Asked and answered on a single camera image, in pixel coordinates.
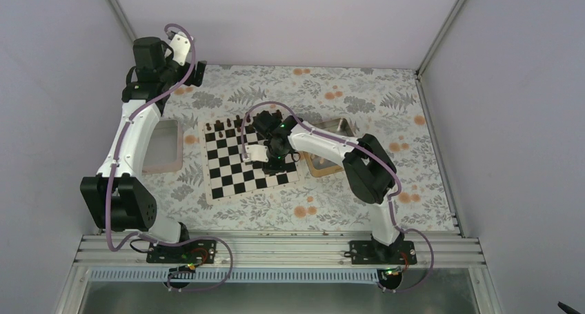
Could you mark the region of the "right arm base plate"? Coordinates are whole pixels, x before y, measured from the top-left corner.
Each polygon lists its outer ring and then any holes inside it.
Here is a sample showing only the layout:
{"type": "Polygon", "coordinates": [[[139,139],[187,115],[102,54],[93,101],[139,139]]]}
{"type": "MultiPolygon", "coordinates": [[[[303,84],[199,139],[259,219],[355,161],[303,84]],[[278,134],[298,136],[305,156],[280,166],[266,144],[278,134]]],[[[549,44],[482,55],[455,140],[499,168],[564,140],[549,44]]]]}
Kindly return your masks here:
{"type": "Polygon", "coordinates": [[[344,257],[353,265],[405,265],[416,264],[417,256],[414,243],[398,240],[392,246],[384,246],[375,240],[353,240],[344,257]]]}

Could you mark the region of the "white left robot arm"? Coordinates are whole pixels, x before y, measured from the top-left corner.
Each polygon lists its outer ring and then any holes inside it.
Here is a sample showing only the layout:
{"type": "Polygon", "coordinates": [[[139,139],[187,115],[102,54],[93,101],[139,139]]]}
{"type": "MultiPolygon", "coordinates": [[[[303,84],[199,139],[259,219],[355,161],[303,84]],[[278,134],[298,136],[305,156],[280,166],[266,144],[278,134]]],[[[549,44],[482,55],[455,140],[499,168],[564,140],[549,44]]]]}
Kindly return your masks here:
{"type": "Polygon", "coordinates": [[[187,260],[192,243],[184,226],[157,214],[153,195],[142,184],[148,144],[169,95],[182,85],[200,86],[206,64],[196,62],[192,39],[171,32],[169,40],[134,41],[135,65],[122,91],[121,121],[104,163],[95,176],[81,180],[80,191],[96,226],[107,233],[129,230],[154,243],[174,262],[187,260]]]}

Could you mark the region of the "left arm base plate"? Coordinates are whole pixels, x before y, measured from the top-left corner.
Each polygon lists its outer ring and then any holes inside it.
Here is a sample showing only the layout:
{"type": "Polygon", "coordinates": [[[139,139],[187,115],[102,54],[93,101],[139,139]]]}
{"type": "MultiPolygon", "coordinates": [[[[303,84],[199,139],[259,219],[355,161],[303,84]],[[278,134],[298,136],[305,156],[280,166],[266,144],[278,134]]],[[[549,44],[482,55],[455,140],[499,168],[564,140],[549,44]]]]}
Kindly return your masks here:
{"type": "Polygon", "coordinates": [[[183,246],[150,245],[146,262],[149,264],[213,264],[217,242],[200,239],[183,246]]]}

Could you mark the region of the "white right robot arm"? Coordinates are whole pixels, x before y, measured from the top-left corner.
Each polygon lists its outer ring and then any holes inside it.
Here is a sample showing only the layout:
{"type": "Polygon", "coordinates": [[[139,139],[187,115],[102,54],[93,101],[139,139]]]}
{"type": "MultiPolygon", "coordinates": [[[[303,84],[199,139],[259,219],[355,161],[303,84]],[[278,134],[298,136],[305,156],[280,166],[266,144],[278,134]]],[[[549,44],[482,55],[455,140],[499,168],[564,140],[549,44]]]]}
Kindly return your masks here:
{"type": "Polygon", "coordinates": [[[243,142],[244,162],[258,161],[265,174],[275,175],[284,171],[286,156],[304,152],[342,167],[352,194],[368,205],[372,228],[369,258],[389,264],[399,257],[404,232],[396,225],[391,198],[400,193],[401,184],[394,163],[375,136],[338,135],[295,115],[279,119],[267,111],[253,117],[252,127],[264,143],[243,142]]]}

